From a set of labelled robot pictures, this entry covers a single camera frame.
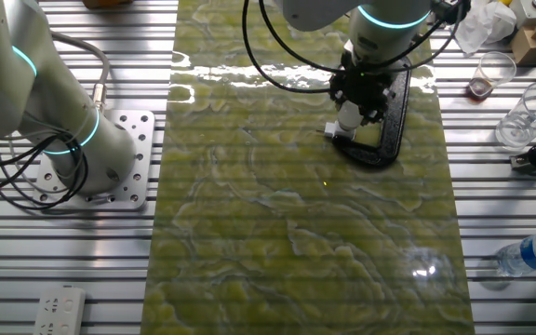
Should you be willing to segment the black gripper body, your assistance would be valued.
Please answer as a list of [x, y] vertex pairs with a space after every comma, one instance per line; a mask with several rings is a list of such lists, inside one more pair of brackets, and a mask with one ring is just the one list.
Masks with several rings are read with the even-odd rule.
[[342, 53], [342, 72], [337, 73], [347, 75], [346, 102], [357, 105], [360, 112], [360, 104], [363, 102], [383, 98], [388, 100], [389, 87], [394, 82], [393, 76], [387, 73], [370, 74], [362, 72], [353, 64], [352, 56], [353, 53], [348, 50]]

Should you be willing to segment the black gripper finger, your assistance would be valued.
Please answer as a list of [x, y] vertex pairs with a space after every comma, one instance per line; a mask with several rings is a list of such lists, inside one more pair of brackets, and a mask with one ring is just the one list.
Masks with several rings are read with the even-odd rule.
[[329, 96], [336, 106], [342, 106], [347, 101], [347, 75], [334, 74], [329, 79]]
[[360, 114], [363, 119], [362, 125], [379, 123], [383, 120], [384, 114], [388, 110], [388, 100], [386, 98], [368, 100], [360, 104]]

